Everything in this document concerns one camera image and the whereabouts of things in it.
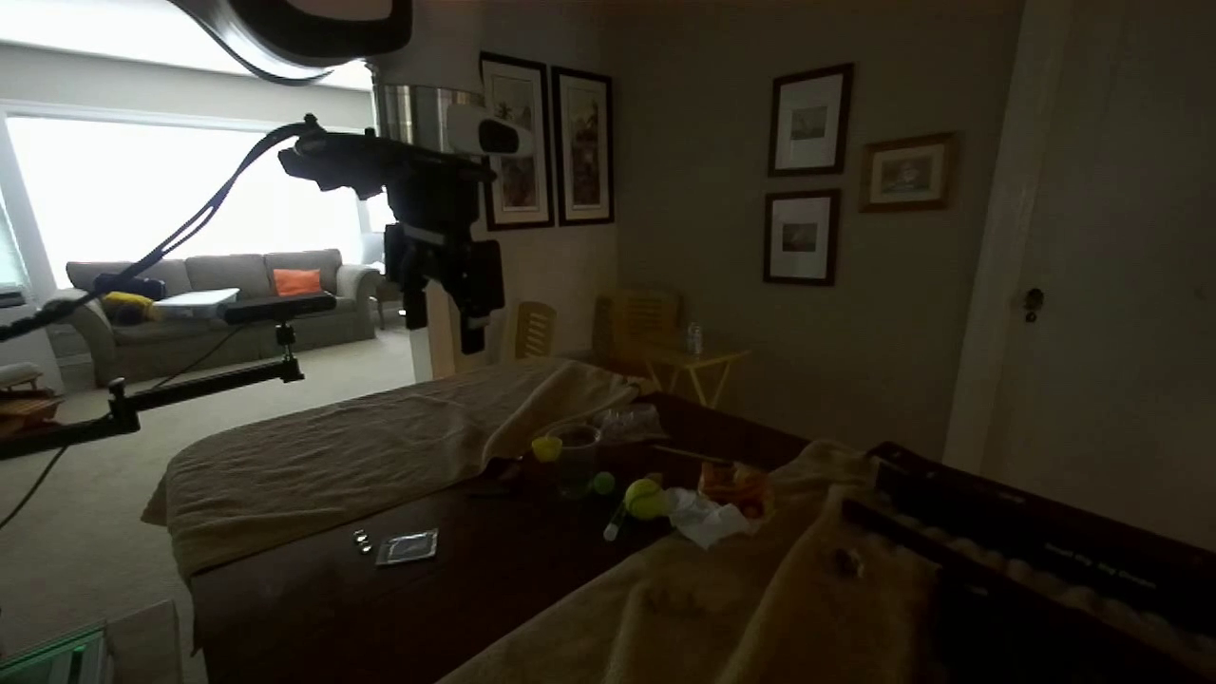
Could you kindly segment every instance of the table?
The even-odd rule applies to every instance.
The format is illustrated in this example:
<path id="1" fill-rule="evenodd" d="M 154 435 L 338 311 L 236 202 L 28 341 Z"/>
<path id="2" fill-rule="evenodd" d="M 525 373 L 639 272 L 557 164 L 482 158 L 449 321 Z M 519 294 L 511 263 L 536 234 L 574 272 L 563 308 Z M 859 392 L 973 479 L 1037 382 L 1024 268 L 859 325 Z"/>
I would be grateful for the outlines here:
<path id="1" fill-rule="evenodd" d="M 805 446 L 688 401 L 655 405 L 688 451 L 775 468 Z M 662 468 L 688 487 L 699 470 L 645 446 L 625 449 L 619 463 L 625 479 Z M 376 570 L 353 530 L 373 541 L 438 530 L 438 560 Z M 491 477 L 191 579 L 196 638 L 217 684 L 438 681 L 645 544 L 604 544 L 601 530 L 598 508 Z"/>
<path id="2" fill-rule="evenodd" d="M 645 361 L 650 382 L 662 392 L 680 392 L 680 382 L 688 382 L 699 408 L 721 405 L 721 392 L 730 386 L 730 370 L 743 358 L 750 358 L 744 346 L 714 339 L 714 334 L 702 339 L 699 349 L 692 349 L 688 341 L 677 341 L 677 339 L 644 341 L 644 361 Z"/>
<path id="3" fill-rule="evenodd" d="M 178 294 L 178 296 L 163 296 L 158 302 L 158 311 L 163 321 L 220 321 L 220 308 L 227 302 L 236 302 L 241 291 L 196 291 L 196 294 Z"/>

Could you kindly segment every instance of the picture frame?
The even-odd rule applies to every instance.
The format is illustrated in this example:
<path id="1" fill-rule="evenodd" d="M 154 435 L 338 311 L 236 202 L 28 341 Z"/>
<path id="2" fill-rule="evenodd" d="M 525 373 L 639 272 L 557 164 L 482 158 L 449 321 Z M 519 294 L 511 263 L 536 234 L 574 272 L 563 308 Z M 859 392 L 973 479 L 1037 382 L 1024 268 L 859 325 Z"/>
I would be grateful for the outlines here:
<path id="1" fill-rule="evenodd" d="M 612 225 L 612 80 L 577 68 L 553 68 L 558 131 L 558 222 Z"/>
<path id="2" fill-rule="evenodd" d="M 487 228 L 557 225 L 553 158 L 548 158 L 548 66 L 507 54 L 482 54 L 487 109 L 534 135 L 528 158 L 491 158 Z"/>
<path id="3" fill-rule="evenodd" d="M 768 196 L 766 282 L 835 285 L 840 189 Z"/>
<path id="4" fill-rule="evenodd" d="M 849 154 L 853 66 L 781 76 L 772 85 L 772 174 L 835 174 Z"/>
<path id="5" fill-rule="evenodd" d="M 946 209 L 953 183 L 953 135 L 866 144 L 863 209 Z"/>

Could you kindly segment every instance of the window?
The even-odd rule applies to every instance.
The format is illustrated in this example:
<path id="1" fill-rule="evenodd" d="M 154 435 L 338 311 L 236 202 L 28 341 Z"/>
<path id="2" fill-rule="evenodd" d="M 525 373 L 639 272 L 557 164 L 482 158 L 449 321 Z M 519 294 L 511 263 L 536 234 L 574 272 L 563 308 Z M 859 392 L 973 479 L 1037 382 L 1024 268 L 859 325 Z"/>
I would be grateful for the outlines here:
<path id="1" fill-rule="evenodd" d="M 8 139 L 58 285 L 66 263 L 140 258 L 178 228 L 262 139 L 250 131 L 11 116 Z M 182 254 L 338 246 L 348 263 L 382 240 L 351 189 L 317 189 L 262 158 Z"/>
<path id="2" fill-rule="evenodd" d="M 28 268 L 25 254 L 16 251 L 11 222 L 0 198 L 0 308 L 25 306 L 28 302 Z"/>

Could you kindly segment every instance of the black frame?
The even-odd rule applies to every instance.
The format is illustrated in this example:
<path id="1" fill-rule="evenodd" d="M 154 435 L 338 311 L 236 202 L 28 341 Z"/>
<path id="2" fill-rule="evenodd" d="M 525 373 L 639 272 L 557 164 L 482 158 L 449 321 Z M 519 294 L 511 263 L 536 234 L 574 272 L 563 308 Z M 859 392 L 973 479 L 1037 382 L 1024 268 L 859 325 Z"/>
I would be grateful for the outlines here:
<path id="1" fill-rule="evenodd" d="M 772 85 L 772 139 L 768 139 L 768 171 L 772 174 L 840 174 L 843 171 L 853 74 L 854 74 L 854 66 L 828 66 L 828 68 L 814 68 L 814 74 L 781 76 Z M 835 140 L 833 140 L 828 161 L 820 161 L 820 164 L 782 164 L 782 154 L 788 154 L 782 144 L 796 144 L 796 140 L 782 140 L 788 98 L 796 95 L 796 89 L 828 89 L 833 80 L 840 80 L 840 98 L 833 102 L 835 108 Z"/>
<path id="2" fill-rule="evenodd" d="M 536 189 L 539 189 L 539 198 L 536 198 L 536 207 L 534 207 L 534 215 L 536 217 L 507 217 L 507 207 L 501 207 L 501 180 L 507 180 L 507 164 L 520 164 L 520 161 L 491 161 L 491 169 L 495 169 L 495 183 L 487 183 L 487 225 L 491 225 L 491 234 L 511 234 L 511 228 L 548 228 L 548 225 L 557 225 L 557 183 L 553 183 L 553 154 L 548 154 L 548 66 L 539 66 L 539 63 L 520 63 L 520 57 L 507 57 L 507 54 L 482 54 L 482 89 L 487 89 L 487 109 L 497 118 L 497 109 L 495 109 L 495 89 L 491 89 L 491 80 L 487 80 L 487 66 L 495 66 L 495 68 L 519 68 L 520 76 L 534 76 L 536 80 L 536 98 L 539 98 L 539 131 L 534 131 L 534 158 L 528 161 L 539 161 L 539 180 L 534 180 L 536 183 Z"/>
<path id="3" fill-rule="evenodd" d="M 598 76 L 598 74 L 577 74 L 577 68 L 553 68 L 553 85 L 557 85 L 557 169 L 558 169 L 558 217 L 563 225 L 612 225 L 615 217 L 615 169 L 612 169 L 612 80 Z M 569 118 L 569 95 L 568 89 L 601 89 L 601 109 L 604 109 L 604 127 L 601 127 L 601 140 L 598 140 L 598 158 L 601 164 L 601 183 L 598 189 L 604 196 L 604 202 L 592 202 L 592 209 L 577 209 L 577 189 L 568 183 L 569 171 L 569 158 L 568 158 L 568 118 Z"/>
<path id="4" fill-rule="evenodd" d="M 927 185 L 933 189 L 890 189 L 881 196 L 881 164 L 890 164 L 887 158 L 920 158 L 920 161 L 938 161 L 927 164 Z M 927 139 L 897 139 L 897 140 L 878 140 L 866 144 L 866 185 L 863 185 L 863 209 L 866 215 L 902 215 L 902 209 L 946 209 L 949 207 L 949 189 L 953 189 L 953 164 L 959 164 L 959 135 L 927 135 Z"/>
<path id="5" fill-rule="evenodd" d="M 820 275 L 775 275 L 772 246 L 775 246 L 775 207 L 781 202 L 828 202 L 828 222 L 818 225 L 814 251 L 826 251 Z M 805 196 L 768 196 L 766 202 L 766 282 L 781 285 L 835 285 L 835 245 L 840 245 L 840 189 L 805 189 Z"/>

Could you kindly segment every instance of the floor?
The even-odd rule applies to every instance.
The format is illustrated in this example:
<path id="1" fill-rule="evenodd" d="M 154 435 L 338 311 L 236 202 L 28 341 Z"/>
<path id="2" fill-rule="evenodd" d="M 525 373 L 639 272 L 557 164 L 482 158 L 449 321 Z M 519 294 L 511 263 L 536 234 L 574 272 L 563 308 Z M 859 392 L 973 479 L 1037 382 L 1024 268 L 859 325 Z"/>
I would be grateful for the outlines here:
<path id="1" fill-rule="evenodd" d="M 382 330 L 301 354 L 301 386 L 250 386 L 140 415 L 140 435 L 69 449 L 37 500 L 0 532 L 0 658 L 34 649 L 79 626 L 98 626 L 178 605 L 188 681 L 207 681 L 191 654 L 191 598 L 174 570 L 163 530 L 140 521 L 167 460 L 191 440 L 244 424 L 338 405 L 421 378 L 410 330 Z M 108 412 L 102 392 L 69 396 L 63 424 Z M 37 479 L 49 451 L 0 460 L 0 513 Z"/>

